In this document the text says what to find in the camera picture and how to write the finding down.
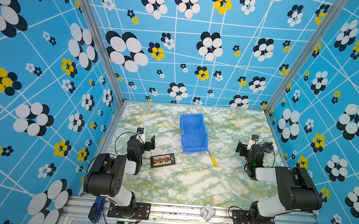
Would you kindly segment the yellow handled screwdriver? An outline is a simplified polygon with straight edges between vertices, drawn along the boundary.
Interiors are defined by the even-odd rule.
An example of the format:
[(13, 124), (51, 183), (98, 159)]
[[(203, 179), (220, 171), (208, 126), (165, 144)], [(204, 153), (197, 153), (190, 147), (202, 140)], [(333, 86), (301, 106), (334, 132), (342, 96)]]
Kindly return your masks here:
[(209, 156), (210, 156), (210, 158), (211, 158), (211, 161), (212, 161), (212, 163), (213, 163), (213, 165), (215, 166), (215, 167), (218, 167), (218, 163), (217, 163), (217, 161), (215, 160), (215, 157), (211, 154), (211, 152), (208, 150), (208, 154), (209, 154)]

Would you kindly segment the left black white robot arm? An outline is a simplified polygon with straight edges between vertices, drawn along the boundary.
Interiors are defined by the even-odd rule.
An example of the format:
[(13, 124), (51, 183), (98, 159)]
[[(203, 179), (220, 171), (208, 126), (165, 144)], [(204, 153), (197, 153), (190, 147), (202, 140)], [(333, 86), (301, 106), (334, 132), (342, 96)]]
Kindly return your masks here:
[(155, 136), (149, 142), (141, 137), (140, 134), (130, 137), (125, 155), (99, 154), (88, 168), (83, 191), (96, 197), (105, 197), (119, 210), (133, 213), (136, 196), (123, 186), (123, 178), (125, 175), (137, 175), (144, 153), (155, 149)]

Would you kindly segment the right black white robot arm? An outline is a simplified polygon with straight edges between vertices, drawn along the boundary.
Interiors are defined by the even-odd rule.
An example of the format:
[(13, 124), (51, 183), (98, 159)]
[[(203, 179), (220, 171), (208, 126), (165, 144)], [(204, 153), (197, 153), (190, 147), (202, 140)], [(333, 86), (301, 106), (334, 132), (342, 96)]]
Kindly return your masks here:
[(244, 171), (257, 182), (276, 184), (277, 195), (266, 200), (255, 201), (248, 210), (248, 219), (253, 224), (271, 220), (290, 212), (311, 212), (322, 207), (322, 198), (305, 168), (265, 167), (263, 160), (272, 144), (253, 144), (238, 142), (236, 152), (245, 157)]

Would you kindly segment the blue plastic storage bin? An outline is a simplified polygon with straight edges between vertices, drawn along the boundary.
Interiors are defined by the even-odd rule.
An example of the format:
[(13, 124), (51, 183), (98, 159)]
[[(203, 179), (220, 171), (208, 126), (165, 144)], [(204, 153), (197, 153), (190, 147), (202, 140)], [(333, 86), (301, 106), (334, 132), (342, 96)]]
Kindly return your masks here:
[(180, 128), (183, 153), (208, 151), (208, 133), (203, 114), (181, 114)]

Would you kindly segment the black board with orange connectors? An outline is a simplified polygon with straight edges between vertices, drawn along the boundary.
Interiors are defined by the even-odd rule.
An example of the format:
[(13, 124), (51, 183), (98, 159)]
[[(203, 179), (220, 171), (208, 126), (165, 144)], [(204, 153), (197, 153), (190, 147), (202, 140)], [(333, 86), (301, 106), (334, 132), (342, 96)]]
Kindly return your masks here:
[(171, 154), (162, 154), (157, 156), (150, 157), (150, 166), (151, 168), (161, 168), (165, 166), (175, 165), (175, 156), (173, 153)]

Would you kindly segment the small white clock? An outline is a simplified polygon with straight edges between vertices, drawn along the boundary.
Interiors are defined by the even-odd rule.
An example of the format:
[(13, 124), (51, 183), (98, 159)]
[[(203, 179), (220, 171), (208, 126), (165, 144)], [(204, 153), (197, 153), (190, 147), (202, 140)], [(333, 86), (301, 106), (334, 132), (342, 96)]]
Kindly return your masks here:
[(200, 209), (200, 214), (206, 222), (209, 222), (216, 214), (216, 210), (209, 204)]

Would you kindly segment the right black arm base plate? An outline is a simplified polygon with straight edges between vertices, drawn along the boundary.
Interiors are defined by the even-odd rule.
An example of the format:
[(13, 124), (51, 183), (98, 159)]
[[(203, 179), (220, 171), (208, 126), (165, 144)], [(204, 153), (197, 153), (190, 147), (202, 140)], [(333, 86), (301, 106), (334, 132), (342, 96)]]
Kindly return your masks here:
[(233, 224), (275, 224), (273, 218), (265, 218), (247, 210), (233, 209), (230, 213)]

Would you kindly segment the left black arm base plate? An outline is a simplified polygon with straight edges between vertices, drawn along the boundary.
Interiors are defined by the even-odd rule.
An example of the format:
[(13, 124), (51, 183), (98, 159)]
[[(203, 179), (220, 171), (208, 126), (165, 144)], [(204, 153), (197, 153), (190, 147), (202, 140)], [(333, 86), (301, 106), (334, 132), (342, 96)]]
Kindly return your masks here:
[(151, 211), (150, 203), (137, 202), (127, 207), (117, 207), (110, 203), (107, 217), (131, 220), (148, 220)]

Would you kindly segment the blue black tool on rail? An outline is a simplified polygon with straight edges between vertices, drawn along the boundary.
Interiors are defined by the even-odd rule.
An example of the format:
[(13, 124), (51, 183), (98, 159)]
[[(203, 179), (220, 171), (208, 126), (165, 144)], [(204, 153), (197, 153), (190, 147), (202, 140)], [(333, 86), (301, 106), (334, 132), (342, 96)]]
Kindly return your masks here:
[(88, 214), (88, 219), (91, 221), (91, 223), (95, 224), (100, 220), (103, 214), (105, 201), (106, 198), (104, 197), (97, 197), (95, 199), (95, 202), (93, 203)]

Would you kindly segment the right aluminium corner post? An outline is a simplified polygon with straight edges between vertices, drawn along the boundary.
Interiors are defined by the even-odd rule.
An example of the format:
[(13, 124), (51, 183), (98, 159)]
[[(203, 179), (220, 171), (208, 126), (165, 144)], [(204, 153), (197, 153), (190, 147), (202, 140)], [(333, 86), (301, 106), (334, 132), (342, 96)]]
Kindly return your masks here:
[(296, 58), (295, 62), (293, 63), (293, 66), (290, 69), (287, 77), (282, 80), (282, 82), (276, 89), (275, 93), (271, 97), (270, 101), (268, 102), (268, 106), (265, 109), (266, 117), (269, 116), (269, 113), (280, 100), (280, 97), (282, 96), (286, 87), (293, 81), (297, 73), (300, 71), (300, 69), (303, 67), (305, 62), (308, 60), (308, 57), (311, 55), (315, 46), (321, 41), (323, 36), (333, 25), (334, 21), (337, 19), (340, 12), (343, 10), (343, 8), (348, 3), (348, 1), (349, 0), (335, 0), (331, 4), (330, 11), (327, 13), (326, 18), (324, 18), (321, 24), (316, 28), (316, 30), (308, 40), (307, 44), (302, 49), (299, 56)]

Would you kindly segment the aluminium corner post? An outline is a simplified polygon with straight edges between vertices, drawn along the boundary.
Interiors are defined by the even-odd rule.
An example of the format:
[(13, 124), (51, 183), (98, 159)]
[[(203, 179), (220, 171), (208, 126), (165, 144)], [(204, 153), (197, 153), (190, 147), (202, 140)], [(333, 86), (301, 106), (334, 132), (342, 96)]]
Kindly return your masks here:
[(303, 67), (305, 62), (308, 60), (308, 57), (311, 55), (315, 46), (321, 41), (323, 36), (333, 25), (334, 21), (337, 19), (340, 12), (343, 10), (343, 8), (348, 3), (348, 1), (349, 0), (335, 0), (331, 4), (330, 11), (327, 13), (326, 18), (324, 18), (321, 24), (316, 28), (316, 30), (308, 40), (307, 44), (302, 49), (299, 56), (296, 58), (295, 62), (293, 63), (293, 66), (290, 69), (287, 77), (282, 80), (282, 82), (276, 89), (275, 93), (271, 97), (270, 101), (268, 102), (268, 106), (265, 109), (266, 117), (269, 116), (269, 113), (280, 100), (280, 97), (282, 96), (286, 87), (293, 81), (297, 73), (300, 71), (300, 69)]
[(114, 94), (116, 96), (116, 99), (119, 103), (119, 107), (123, 105), (124, 98), (122, 96), (120, 87), (117, 83), (117, 79), (115, 78), (115, 72), (113, 70), (113, 67), (111, 65), (110, 58), (107, 54), (107, 49), (103, 43), (102, 35), (99, 31), (97, 21), (93, 14), (93, 7), (90, 5), (88, 0), (78, 0), (83, 8), (83, 14), (85, 17), (85, 21), (89, 27), (89, 30), (91, 32), (91, 35), (94, 39), (95, 46), (97, 48), (98, 54), (102, 60), (105, 72), (108, 75), (109, 81), (111, 83), (111, 86), (113, 87)]

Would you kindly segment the left aluminium corner post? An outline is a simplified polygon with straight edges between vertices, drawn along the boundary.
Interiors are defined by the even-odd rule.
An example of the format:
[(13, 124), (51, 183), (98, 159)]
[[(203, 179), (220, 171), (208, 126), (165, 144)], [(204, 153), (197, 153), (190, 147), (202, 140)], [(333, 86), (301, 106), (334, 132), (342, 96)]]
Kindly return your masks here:
[(91, 35), (94, 39), (95, 46), (97, 48), (98, 54), (102, 60), (105, 72), (108, 75), (109, 81), (111, 83), (111, 86), (113, 87), (114, 94), (116, 96), (116, 99), (119, 103), (119, 107), (123, 105), (124, 98), (122, 96), (120, 87), (117, 83), (117, 79), (115, 78), (115, 72), (113, 70), (113, 67), (111, 65), (110, 58), (107, 54), (107, 49), (103, 43), (102, 35), (99, 31), (97, 21), (93, 14), (93, 7), (90, 5), (88, 0), (78, 0), (83, 8), (83, 14), (85, 17), (85, 21), (89, 27), (89, 30), (91, 32)]

